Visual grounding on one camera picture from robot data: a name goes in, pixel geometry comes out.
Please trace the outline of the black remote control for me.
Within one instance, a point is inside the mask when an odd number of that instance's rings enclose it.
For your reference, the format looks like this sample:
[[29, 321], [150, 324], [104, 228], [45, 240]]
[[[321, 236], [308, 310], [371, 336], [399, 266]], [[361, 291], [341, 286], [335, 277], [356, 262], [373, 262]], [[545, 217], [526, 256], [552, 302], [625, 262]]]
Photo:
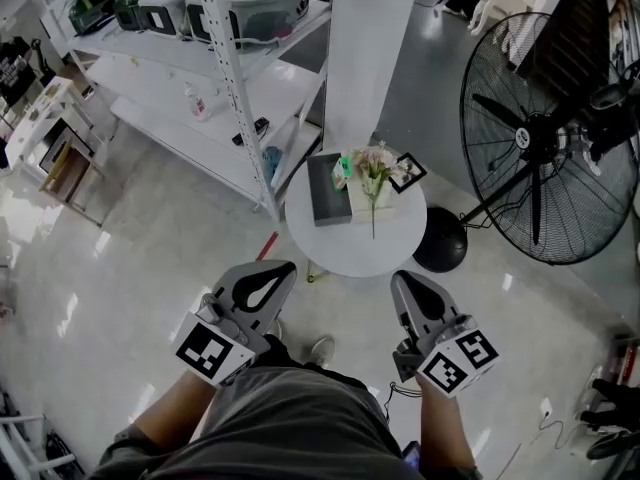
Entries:
[[[270, 121], [265, 117], [260, 117], [254, 122], [255, 131], [259, 140], [262, 140], [263, 137], [266, 135], [266, 132], [268, 131], [269, 126], [270, 126]], [[232, 137], [232, 143], [238, 147], [244, 146], [243, 138], [240, 133], [237, 133], [235, 136]]]

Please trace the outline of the person's left forearm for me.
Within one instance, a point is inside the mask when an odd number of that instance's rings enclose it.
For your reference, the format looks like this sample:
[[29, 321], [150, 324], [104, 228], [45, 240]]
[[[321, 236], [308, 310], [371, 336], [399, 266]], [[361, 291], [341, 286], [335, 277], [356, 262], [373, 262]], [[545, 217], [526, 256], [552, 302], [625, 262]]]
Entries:
[[177, 450], [193, 437], [216, 391], [186, 371], [133, 425], [163, 452]]

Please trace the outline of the person's grey shirt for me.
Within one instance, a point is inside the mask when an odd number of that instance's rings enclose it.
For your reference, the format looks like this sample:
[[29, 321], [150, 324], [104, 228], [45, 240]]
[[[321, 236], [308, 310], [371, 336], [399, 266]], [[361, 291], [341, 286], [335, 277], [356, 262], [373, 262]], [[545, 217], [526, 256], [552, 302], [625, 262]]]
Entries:
[[134, 426], [90, 480], [480, 480], [475, 467], [427, 475], [405, 462], [376, 399], [305, 368], [258, 367], [221, 389], [201, 435], [161, 451]]

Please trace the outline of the white carved table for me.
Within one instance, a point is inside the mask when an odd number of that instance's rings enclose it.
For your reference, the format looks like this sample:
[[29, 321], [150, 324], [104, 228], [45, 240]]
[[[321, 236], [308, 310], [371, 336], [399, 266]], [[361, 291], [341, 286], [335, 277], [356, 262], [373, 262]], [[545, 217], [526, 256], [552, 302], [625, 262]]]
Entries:
[[479, 0], [476, 4], [469, 25], [467, 26], [471, 36], [477, 36], [482, 31], [489, 18], [492, 4], [493, 0]]

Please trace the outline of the black standing fan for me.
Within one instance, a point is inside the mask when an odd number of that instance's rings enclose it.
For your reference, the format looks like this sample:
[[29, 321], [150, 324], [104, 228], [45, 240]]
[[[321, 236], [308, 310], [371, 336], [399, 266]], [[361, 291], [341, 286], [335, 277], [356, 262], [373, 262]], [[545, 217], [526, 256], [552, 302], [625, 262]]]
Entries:
[[478, 41], [466, 65], [459, 101], [460, 135], [477, 206], [456, 214], [429, 211], [414, 252], [424, 269], [446, 273], [464, 260], [470, 229], [493, 227], [526, 256], [568, 266], [604, 250], [623, 227], [640, 184], [640, 124], [609, 151], [596, 177], [583, 159], [591, 96], [554, 98], [521, 76], [520, 39], [527, 13], [508, 16]]

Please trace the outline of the black printed shirt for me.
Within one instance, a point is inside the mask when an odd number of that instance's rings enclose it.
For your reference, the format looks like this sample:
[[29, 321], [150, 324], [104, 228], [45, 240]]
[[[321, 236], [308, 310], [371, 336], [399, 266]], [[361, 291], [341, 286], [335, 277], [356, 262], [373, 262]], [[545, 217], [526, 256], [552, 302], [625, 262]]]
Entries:
[[14, 106], [36, 80], [26, 59], [30, 46], [15, 36], [0, 43], [0, 96], [9, 107]]

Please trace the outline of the dark wooden staircase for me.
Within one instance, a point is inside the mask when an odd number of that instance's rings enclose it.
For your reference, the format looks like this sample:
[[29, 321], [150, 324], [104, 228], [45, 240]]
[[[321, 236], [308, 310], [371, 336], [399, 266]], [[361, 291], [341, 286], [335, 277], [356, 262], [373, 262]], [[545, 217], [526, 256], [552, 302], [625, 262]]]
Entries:
[[546, 94], [562, 99], [608, 83], [607, 0], [559, 0], [550, 14], [525, 14], [520, 32], [521, 76]]

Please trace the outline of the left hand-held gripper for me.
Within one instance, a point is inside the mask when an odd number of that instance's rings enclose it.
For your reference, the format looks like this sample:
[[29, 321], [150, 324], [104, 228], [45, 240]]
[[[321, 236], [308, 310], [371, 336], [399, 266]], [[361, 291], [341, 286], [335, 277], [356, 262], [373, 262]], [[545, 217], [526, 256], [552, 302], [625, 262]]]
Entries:
[[174, 356], [211, 384], [231, 383], [270, 350], [264, 334], [295, 285], [296, 265], [261, 260], [227, 270], [174, 338]]

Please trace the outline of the red strip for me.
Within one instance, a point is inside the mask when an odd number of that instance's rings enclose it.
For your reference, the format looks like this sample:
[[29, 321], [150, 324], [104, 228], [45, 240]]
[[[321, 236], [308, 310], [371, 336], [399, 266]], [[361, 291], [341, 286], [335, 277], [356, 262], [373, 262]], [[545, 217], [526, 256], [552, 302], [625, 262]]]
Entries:
[[279, 237], [279, 233], [277, 231], [274, 231], [269, 238], [267, 239], [267, 241], [265, 242], [264, 246], [261, 248], [259, 254], [256, 257], [257, 261], [262, 261], [266, 258], [267, 254], [269, 253], [269, 251], [271, 250], [271, 248], [273, 247], [274, 243], [277, 241]]

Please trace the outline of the green black appliance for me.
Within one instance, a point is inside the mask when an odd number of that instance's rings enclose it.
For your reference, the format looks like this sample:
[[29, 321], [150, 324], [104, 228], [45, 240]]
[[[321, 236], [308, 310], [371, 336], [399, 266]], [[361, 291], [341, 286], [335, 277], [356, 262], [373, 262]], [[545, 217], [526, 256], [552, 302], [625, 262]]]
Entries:
[[88, 35], [112, 20], [114, 2], [115, 0], [76, 0], [68, 14], [76, 35]]

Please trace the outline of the pink artificial flower bouquet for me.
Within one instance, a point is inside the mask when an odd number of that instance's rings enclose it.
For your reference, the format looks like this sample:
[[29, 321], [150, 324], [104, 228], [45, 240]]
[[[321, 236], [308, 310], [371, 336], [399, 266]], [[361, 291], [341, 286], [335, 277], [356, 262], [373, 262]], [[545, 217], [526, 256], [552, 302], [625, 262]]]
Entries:
[[384, 142], [377, 146], [355, 149], [351, 162], [359, 175], [364, 195], [368, 200], [371, 215], [372, 237], [375, 237], [375, 211], [384, 184], [394, 175], [403, 177], [409, 172], [407, 160], [398, 161], [386, 149]]

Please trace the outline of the clear bottle red label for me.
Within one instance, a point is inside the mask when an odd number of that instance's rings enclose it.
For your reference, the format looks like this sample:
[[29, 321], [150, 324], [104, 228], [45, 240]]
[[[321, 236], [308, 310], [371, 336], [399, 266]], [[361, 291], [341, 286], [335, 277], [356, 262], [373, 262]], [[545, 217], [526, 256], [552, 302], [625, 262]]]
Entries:
[[184, 83], [184, 92], [188, 100], [189, 108], [195, 119], [206, 122], [210, 118], [210, 111], [204, 99], [200, 96], [196, 87], [191, 83]]

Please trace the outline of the person's right forearm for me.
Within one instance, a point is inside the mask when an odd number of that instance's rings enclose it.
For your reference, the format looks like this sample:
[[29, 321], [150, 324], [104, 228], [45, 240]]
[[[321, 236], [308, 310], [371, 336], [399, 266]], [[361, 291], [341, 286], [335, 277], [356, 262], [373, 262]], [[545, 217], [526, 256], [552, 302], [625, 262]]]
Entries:
[[420, 472], [427, 478], [437, 470], [473, 470], [475, 460], [466, 439], [458, 402], [428, 381], [421, 389]]

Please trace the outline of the large white lidded appliance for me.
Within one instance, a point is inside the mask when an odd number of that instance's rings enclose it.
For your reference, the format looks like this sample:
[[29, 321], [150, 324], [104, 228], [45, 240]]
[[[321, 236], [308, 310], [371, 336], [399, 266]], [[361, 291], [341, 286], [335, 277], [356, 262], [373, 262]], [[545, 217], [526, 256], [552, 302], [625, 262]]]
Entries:
[[309, 0], [227, 0], [238, 49], [288, 38], [309, 9]]

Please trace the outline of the round white table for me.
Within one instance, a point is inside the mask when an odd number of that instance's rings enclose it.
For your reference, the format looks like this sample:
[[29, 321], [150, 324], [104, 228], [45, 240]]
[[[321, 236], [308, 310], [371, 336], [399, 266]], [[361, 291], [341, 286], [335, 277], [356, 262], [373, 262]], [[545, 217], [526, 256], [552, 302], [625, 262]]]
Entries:
[[308, 164], [292, 177], [285, 198], [289, 232], [305, 256], [333, 274], [369, 278], [398, 269], [418, 248], [427, 224], [427, 203], [419, 183], [393, 195], [389, 220], [376, 224], [342, 223], [316, 226]]

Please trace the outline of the green and white small box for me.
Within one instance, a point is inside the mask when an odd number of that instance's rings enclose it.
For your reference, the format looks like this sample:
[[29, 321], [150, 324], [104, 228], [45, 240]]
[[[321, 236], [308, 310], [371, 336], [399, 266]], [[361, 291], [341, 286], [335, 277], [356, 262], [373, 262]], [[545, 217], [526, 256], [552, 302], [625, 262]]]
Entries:
[[353, 175], [352, 161], [349, 155], [340, 155], [331, 171], [331, 180], [336, 192], [342, 191]]

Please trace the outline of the white metal shelving rack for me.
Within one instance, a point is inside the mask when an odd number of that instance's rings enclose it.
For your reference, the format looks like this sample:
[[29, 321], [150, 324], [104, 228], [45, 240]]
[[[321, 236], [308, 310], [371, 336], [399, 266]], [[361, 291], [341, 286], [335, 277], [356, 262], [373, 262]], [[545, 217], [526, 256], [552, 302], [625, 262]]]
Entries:
[[[288, 38], [238, 49], [227, 0], [186, 0], [189, 34], [180, 40], [122, 30], [115, 15], [77, 36], [68, 16], [75, 1], [44, 0], [45, 28], [73, 56], [93, 56], [85, 75], [115, 95], [112, 114], [279, 219], [287, 182], [321, 139], [307, 115], [326, 79], [284, 55], [329, 23], [330, 4], [309, 0]], [[185, 82], [209, 108], [206, 122], [191, 113]], [[262, 140], [260, 117], [270, 121]], [[237, 133], [243, 147], [232, 143]]]

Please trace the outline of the large black picture frame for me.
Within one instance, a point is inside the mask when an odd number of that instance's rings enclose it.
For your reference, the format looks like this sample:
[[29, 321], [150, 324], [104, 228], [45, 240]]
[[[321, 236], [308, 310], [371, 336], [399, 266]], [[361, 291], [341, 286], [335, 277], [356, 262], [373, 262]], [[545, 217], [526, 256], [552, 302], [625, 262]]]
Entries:
[[94, 151], [89, 145], [63, 118], [59, 118], [42, 140], [42, 145], [45, 146], [45, 154], [39, 162], [39, 167], [44, 172], [50, 173], [67, 142], [76, 144], [80, 152], [87, 153], [90, 157], [94, 156]]

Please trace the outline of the dark green lidded appliance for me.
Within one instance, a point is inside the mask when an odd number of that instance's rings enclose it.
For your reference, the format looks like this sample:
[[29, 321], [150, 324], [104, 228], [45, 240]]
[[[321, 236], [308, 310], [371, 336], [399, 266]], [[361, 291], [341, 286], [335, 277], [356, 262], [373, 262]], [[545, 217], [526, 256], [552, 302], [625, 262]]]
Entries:
[[122, 30], [139, 31], [142, 24], [139, 14], [139, 0], [114, 0], [113, 11]]

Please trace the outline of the person's right shoe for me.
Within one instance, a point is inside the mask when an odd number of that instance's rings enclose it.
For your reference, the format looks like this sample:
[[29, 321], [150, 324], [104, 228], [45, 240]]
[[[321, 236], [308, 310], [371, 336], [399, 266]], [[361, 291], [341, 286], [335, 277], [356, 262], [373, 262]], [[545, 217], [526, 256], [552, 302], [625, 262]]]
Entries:
[[334, 354], [334, 339], [331, 336], [323, 336], [312, 346], [308, 361], [321, 368], [326, 368]]

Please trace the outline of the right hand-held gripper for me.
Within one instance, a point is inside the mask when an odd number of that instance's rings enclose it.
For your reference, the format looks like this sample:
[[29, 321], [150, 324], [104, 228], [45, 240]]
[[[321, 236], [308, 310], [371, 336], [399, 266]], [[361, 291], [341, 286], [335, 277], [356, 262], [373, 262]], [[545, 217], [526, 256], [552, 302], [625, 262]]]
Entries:
[[[446, 397], [455, 397], [500, 361], [472, 316], [455, 317], [452, 296], [435, 281], [399, 270], [392, 275], [391, 293], [399, 322], [410, 337], [393, 353], [402, 382], [424, 380]], [[433, 338], [426, 336], [429, 325], [452, 318]]]

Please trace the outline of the person's black trousers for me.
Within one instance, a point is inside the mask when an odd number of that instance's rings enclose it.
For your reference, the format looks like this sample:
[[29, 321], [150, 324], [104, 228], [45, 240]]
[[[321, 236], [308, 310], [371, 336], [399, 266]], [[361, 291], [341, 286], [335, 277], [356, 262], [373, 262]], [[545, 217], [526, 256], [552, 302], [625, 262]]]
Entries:
[[284, 343], [274, 335], [265, 335], [264, 338], [268, 342], [270, 348], [264, 354], [261, 354], [258, 359], [251, 365], [252, 368], [259, 367], [279, 367], [279, 368], [297, 368], [308, 371], [314, 371], [320, 375], [331, 378], [335, 381], [341, 382], [345, 385], [349, 385], [354, 388], [368, 390], [367, 386], [361, 381], [342, 375], [332, 370], [327, 370], [319, 365], [311, 362], [299, 363], [291, 358], [287, 347]]

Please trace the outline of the wooden frame stand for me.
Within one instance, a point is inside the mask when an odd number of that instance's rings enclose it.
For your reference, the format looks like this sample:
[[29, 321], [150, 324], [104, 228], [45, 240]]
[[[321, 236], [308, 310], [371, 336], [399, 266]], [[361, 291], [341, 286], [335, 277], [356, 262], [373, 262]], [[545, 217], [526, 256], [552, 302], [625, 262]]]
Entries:
[[81, 190], [89, 189], [89, 182], [98, 177], [105, 188], [123, 188], [123, 185], [88, 153], [78, 149], [78, 141], [65, 139], [49, 173], [39, 186], [39, 191], [53, 198], [57, 203], [79, 215], [98, 228], [102, 228], [113, 205], [105, 212], [101, 220], [92, 217], [85, 206], [76, 203], [75, 199]]

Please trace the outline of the white low cabinet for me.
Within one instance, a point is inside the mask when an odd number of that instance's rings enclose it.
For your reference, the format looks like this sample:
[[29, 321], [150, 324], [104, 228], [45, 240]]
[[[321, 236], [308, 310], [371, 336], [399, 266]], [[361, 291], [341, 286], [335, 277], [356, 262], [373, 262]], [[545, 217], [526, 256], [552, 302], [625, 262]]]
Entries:
[[90, 118], [85, 99], [68, 78], [54, 77], [36, 98], [12, 132], [5, 147], [11, 171], [19, 170], [44, 139], [46, 133], [64, 120], [96, 152], [103, 143], [97, 125]]

